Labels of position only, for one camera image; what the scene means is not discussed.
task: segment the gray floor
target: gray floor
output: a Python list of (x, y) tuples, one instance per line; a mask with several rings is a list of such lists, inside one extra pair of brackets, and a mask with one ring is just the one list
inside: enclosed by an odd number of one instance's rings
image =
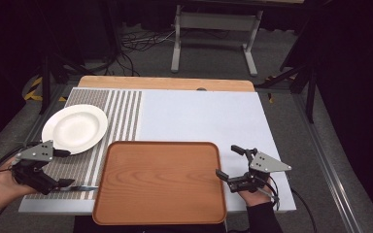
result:
[[(170, 72), (173, 42), (164, 41), (146, 51), (128, 53), (135, 70), (143, 77), (182, 77), (204, 79), (249, 80), (263, 83), (270, 75), (280, 74), (279, 67), (296, 37), (289, 32), (260, 30), (253, 48), (254, 62), (258, 76), (249, 76), (245, 58), (240, 46), (246, 41), (245, 33), (212, 32), (212, 34), (192, 31), (183, 36), (181, 65), (178, 74)], [(126, 66), (128, 60), (120, 59)], [(123, 76), (115, 63), (109, 69), (110, 75)], [(67, 96), (69, 88), (64, 90)], [(357, 180), (332, 127), (325, 106), (317, 93), (314, 109), (314, 125), (305, 122), (304, 115), (297, 108), (299, 99), (283, 89), (288, 84), (282, 82), (270, 90), (259, 90), (259, 95), (270, 124), (274, 140), (283, 161), (293, 170), (288, 172), (289, 183), (308, 203), (317, 223), (319, 232), (349, 232), (340, 215), (333, 190), (321, 166), (316, 144), (311, 137), (311, 128), (321, 139), (322, 151), (336, 172), (343, 186), (351, 208), (362, 232), (373, 232), (373, 205), (365, 190)], [(272, 93), (273, 103), (267, 92)], [(64, 102), (57, 102), (52, 114), (61, 109)], [(0, 134), (0, 156), (28, 137), (34, 122), (38, 119), (40, 102), (27, 101), (26, 106)], [(294, 197), (297, 211), (278, 214), (277, 218), (285, 232), (312, 232), (311, 220), (305, 207)], [(72, 216), (22, 215), (17, 212), (19, 201), (10, 205), (0, 217), (0, 232), (72, 232)], [(248, 227), (245, 213), (227, 217), (228, 229), (243, 230)]]

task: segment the tabletop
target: tabletop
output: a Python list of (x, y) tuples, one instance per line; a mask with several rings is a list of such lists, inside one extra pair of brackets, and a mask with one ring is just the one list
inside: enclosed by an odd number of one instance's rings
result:
[[(99, 185), (103, 151), (115, 141), (211, 142), (220, 150), (221, 169), (231, 177), (248, 171), (248, 161), (231, 145), (280, 159), (259, 96), (248, 81), (87, 76), (72, 90), (66, 107), (75, 104), (104, 110), (110, 125), (93, 149), (45, 168), (50, 176), (76, 179), (76, 184)], [(285, 173), (271, 175), (279, 188), (280, 211), (295, 210)], [(229, 212), (246, 211), (238, 194), (227, 185), (224, 192)], [(19, 211), (91, 215), (95, 197), (93, 191), (29, 195)]]

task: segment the black sleeve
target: black sleeve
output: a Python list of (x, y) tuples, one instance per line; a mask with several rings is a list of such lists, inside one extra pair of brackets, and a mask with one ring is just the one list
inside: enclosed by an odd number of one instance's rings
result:
[(247, 207), (251, 233), (282, 233), (272, 202)]

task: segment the wood grain surface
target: wood grain surface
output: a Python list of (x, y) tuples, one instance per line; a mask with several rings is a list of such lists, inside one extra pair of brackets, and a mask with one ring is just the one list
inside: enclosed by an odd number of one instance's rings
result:
[(254, 85), (250, 81), (114, 76), (84, 76), (78, 87), (179, 90), (205, 88), (214, 91), (254, 91)]
[(108, 148), (93, 219), (101, 225), (204, 224), (226, 217), (217, 146), (115, 142)]

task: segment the human hand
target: human hand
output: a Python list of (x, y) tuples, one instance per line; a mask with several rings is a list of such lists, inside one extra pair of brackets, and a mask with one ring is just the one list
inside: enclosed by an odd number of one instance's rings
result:
[[(6, 170), (11, 166), (14, 158), (6, 161), (1, 170)], [(36, 193), (37, 191), (25, 184), (18, 184), (12, 176), (12, 171), (0, 172), (0, 209), (8, 206), (10, 203), (26, 194)]]
[[(270, 194), (272, 193), (272, 191), (268, 188), (267, 185), (263, 189)], [(248, 207), (271, 202), (271, 197), (265, 195), (265, 193), (262, 193), (259, 190), (256, 192), (239, 191), (238, 194), (242, 197), (242, 199), (244, 199)]]

